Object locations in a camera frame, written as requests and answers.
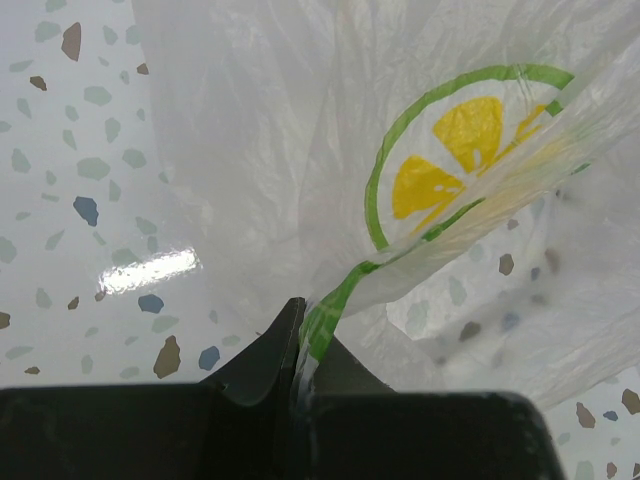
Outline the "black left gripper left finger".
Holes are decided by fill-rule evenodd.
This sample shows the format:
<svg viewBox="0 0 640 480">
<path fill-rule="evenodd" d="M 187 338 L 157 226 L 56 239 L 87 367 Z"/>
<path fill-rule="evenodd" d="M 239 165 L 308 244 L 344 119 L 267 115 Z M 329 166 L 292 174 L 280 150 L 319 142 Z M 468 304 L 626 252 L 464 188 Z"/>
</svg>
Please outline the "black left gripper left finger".
<svg viewBox="0 0 640 480">
<path fill-rule="evenodd" d="M 240 406 L 262 403 L 295 367 L 305 308 L 303 298 L 289 299 L 259 338 L 200 384 L 215 387 Z"/>
</svg>

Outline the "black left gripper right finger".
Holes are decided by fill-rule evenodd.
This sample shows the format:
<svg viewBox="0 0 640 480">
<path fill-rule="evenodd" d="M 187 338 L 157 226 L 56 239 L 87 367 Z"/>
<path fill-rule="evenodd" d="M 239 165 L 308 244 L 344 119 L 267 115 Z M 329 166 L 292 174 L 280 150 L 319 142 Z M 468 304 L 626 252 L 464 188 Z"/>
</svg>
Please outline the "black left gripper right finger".
<svg viewBox="0 0 640 480">
<path fill-rule="evenodd" d="M 313 376 L 313 386 L 327 395 L 393 394 L 337 338 L 333 338 Z"/>
</svg>

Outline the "clear printed plastic bag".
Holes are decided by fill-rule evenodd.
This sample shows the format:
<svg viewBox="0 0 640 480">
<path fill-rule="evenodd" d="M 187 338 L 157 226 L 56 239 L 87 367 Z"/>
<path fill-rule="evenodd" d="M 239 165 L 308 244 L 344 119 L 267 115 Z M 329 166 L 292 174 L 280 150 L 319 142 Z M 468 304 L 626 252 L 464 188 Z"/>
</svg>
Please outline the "clear printed plastic bag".
<svg viewBox="0 0 640 480">
<path fill-rule="evenodd" d="M 541 407 L 639 359 L 635 1 L 137 1 L 158 154 L 237 314 Z"/>
</svg>

